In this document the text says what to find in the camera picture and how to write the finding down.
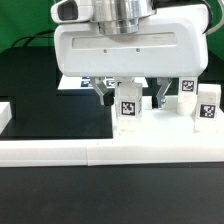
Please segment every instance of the metal cylinder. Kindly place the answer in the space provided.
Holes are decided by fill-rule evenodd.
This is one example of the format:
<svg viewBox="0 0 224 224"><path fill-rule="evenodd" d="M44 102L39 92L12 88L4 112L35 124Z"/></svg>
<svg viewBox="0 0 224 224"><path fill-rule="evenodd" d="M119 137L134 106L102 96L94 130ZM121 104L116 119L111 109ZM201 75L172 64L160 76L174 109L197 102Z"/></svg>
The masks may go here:
<svg viewBox="0 0 224 224"><path fill-rule="evenodd" d="M94 15L103 35L138 32L139 18L154 14L152 0L92 0Z"/></svg>

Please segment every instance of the green wall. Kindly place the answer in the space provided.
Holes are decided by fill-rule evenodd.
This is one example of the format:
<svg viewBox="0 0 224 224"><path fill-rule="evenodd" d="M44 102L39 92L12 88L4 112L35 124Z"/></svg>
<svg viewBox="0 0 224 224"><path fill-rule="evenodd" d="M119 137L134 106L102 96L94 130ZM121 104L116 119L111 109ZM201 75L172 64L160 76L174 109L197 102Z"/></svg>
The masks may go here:
<svg viewBox="0 0 224 224"><path fill-rule="evenodd" d="M0 0L0 52L20 37L55 28L50 17L52 5L53 0ZM32 45L49 44L52 40L41 39Z"/></svg>
<svg viewBox="0 0 224 224"><path fill-rule="evenodd" d="M208 0L218 22L221 11L217 0ZM53 0L0 0L0 52L9 48L20 37L33 35L56 27L50 17ZM52 45L49 39L36 40L31 45ZM224 60L224 28L208 36L211 51Z"/></svg>

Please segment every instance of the black table surface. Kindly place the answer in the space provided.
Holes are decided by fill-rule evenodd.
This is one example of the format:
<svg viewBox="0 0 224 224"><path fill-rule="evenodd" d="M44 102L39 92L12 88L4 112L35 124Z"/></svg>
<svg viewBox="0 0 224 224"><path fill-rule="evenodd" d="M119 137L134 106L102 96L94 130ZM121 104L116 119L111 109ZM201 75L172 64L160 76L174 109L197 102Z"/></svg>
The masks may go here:
<svg viewBox="0 0 224 224"><path fill-rule="evenodd" d="M200 82L223 84L223 62L210 55ZM52 48L0 55L1 101L9 100L13 110L2 140L112 137L110 109L99 105L93 91L57 91L59 80ZM223 168L223 163L1 168L0 223L219 224Z"/></svg>

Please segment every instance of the white base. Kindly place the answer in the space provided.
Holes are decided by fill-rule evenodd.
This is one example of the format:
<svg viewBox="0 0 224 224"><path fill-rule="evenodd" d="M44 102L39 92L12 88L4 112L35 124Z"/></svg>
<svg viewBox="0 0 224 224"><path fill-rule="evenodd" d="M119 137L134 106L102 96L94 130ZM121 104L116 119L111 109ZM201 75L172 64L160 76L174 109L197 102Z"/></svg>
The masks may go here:
<svg viewBox="0 0 224 224"><path fill-rule="evenodd" d="M113 108L114 139L2 141L0 166L224 162L223 130L194 133L193 118L177 115L176 104L177 97L167 97L164 110L152 111L150 99L144 97L143 123L134 132L117 128ZM220 111L220 127L224 127L223 117Z"/></svg>

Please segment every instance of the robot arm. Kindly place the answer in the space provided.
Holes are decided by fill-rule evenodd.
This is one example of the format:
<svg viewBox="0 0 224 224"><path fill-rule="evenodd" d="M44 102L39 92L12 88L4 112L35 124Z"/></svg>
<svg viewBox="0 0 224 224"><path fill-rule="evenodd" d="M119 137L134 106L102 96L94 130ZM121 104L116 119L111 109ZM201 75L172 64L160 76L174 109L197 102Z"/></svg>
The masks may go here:
<svg viewBox="0 0 224 224"><path fill-rule="evenodd" d="M102 77L158 78L161 107L172 78L198 77L207 67L205 5L155 10L151 0L64 0L51 13L60 23L60 70L91 77L103 105L108 91Z"/></svg>

